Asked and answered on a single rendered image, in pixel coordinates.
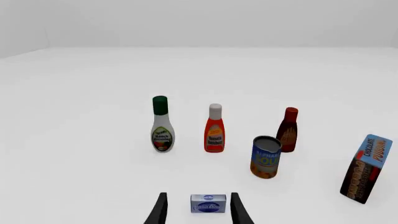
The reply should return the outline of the red tomato ketchup bottle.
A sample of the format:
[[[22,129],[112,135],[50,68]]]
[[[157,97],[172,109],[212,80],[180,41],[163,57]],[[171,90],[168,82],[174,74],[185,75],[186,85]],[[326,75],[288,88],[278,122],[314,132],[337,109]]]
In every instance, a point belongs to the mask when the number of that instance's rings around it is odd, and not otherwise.
[[[224,145],[225,130],[222,120],[222,106],[211,104],[204,132],[204,149],[206,152],[218,153],[224,151]]]

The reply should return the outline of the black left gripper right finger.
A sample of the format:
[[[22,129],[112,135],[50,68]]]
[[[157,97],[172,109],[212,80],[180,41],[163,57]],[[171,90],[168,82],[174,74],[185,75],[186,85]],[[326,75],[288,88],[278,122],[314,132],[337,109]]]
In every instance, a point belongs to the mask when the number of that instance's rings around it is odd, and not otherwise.
[[[233,224],[254,224],[237,192],[231,193],[230,210]]]

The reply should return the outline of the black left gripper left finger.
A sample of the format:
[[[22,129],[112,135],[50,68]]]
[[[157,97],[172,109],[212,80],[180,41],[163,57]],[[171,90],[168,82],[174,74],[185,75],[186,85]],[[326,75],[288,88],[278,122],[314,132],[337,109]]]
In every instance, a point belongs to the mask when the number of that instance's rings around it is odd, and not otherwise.
[[[144,224],[165,224],[167,218],[167,193],[161,192]]]

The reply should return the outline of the blue alphabet soup tin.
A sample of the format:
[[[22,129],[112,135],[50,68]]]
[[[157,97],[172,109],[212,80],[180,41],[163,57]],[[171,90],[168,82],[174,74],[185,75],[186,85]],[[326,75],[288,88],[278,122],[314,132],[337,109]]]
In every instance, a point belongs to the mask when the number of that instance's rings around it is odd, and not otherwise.
[[[251,155],[251,172],[262,179],[271,179],[277,175],[281,155],[281,143],[271,136],[254,138]]]

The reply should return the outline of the dark red bbq sauce bottle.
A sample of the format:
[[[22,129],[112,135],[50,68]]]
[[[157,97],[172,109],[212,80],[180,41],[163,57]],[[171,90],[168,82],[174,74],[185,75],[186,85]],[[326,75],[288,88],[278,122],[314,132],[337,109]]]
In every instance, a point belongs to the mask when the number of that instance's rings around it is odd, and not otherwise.
[[[282,152],[293,152],[297,142],[297,108],[286,108],[284,118],[279,126],[276,139],[282,145]]]

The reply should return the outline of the chocolate pudding box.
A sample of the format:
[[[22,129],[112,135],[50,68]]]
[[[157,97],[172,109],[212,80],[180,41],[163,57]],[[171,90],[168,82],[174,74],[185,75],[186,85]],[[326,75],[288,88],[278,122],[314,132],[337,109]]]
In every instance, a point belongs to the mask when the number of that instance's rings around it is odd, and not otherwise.
[[[340,193],[365,204],[388,157],[392,141],[368,134],[348,167]]]

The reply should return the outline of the silver cream cheese box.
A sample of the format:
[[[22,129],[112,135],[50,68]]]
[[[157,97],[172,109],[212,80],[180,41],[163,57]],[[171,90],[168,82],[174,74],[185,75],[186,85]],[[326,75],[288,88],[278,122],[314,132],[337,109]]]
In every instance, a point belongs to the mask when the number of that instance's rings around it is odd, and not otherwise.
[[[224,213],[226,210],[226,195],[198,195],[190,196],[190,210],[192,213]]]

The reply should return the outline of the white ranch dressing bottle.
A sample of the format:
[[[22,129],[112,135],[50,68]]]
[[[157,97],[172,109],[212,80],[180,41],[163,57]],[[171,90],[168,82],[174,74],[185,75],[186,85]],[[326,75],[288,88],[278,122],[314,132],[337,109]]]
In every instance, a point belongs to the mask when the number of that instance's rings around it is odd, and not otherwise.
[[[175,143],[175,131],[169,119],[169,107],[166,96],[152,99],[154,123],[150,133],[151,143],[157,152],[169,152]]]

